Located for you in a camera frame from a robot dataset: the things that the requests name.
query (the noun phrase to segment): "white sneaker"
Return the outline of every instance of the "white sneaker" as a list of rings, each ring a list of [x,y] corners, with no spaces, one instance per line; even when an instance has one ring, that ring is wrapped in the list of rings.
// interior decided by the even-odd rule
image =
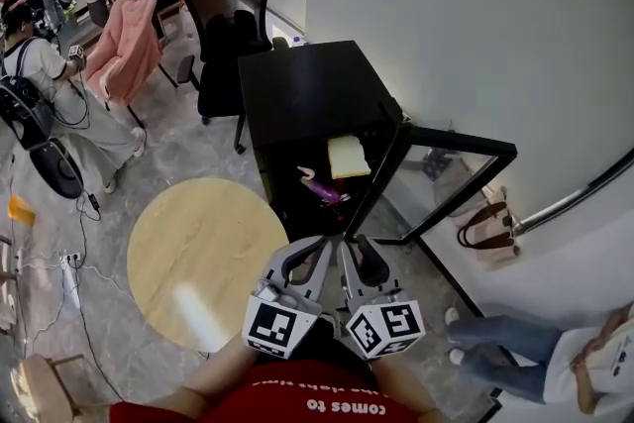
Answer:
[[[116,178],[113,176],[112,180],[110,180],[110,182],[108,183],[108,185],[105,185],[103,187],[103,191],[106,194],[112,194],[115,190],[117,190],[117,180]]]
[[[456,307],[448,308],[445,312],[445,324],[449,326],[460,319],[460,313]]]
[[[459,366],[465,358],[465,352],[462,349],[452,349],[449,352],[449,361]]]
[[[133,156],[135,158],[139,158],[146,152],[146,141],[148,140],[148,133],[145,131],[145,129],[135,127],[132,130],[132,134],[137,140],[141,141],[141,146],[133,152]]]

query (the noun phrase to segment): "power strip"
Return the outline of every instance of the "power strip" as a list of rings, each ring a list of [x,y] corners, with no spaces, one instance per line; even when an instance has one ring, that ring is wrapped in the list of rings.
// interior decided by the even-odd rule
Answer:
[[[81,303],[79,302],[79,295],[77,294],[77,282],[75,278],[75,266],[79,266],[83,260],[82,253],[74,253],[74,254],[64,254],[60,256],[61,260],[61,271],[63,273],[63,277],[65,279],[66,286],[66,294],[70,296],[70,299],[74,303],[77,310]]]

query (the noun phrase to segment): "bag handle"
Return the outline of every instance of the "bag handle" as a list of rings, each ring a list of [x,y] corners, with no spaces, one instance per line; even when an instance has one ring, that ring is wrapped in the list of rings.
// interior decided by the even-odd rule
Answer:
[[[487,205],[479,210],[477,213],[475,213],[470,221],[458,230],[458,234],[456,236],[456,238],[458,239],[458,243],[463,247],[476,249],[479,251],[489,249],[501,249],[502,247],[511,247],[512,245],[514,245],[515,241],[513,240],[511,234],[508,232],[502,233],[500,235],[495,235],[494,237],[487,238],[485,240],[482,240],[481,242],[477,242],[476,244],[472,244],[467,239],[467,231],[470,228],[493,217],[502,210],[506,209],[507,206],[508,205],[505,201],[499,201],[498,203]]]

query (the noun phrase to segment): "person's hand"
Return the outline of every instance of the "person's hand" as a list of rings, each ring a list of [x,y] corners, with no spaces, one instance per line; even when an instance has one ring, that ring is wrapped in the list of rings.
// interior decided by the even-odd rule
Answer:
[[[590,340],[581,350],[581,356],[586,360],[592,353],[596,353],[605,347],[605,339],[601,336]]]
[[[575,356],[573,361],[571,362],[571,372],[575,376],[581,375],[584,371],[587,371],[587,366],[585,365],[585,357],[582,355],[582,352]]]

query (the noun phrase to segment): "black backpack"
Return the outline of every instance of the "black backpack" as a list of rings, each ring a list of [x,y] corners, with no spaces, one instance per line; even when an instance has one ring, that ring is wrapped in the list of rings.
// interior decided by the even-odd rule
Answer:
[[[25,54],[36,39],[30,38],[23,42],[14,76],[7,74],[4,60],[2,61],[0,78],[0,117],[26,151],[49,140],[54,114],[53,104],[29,78],[22,75]]]

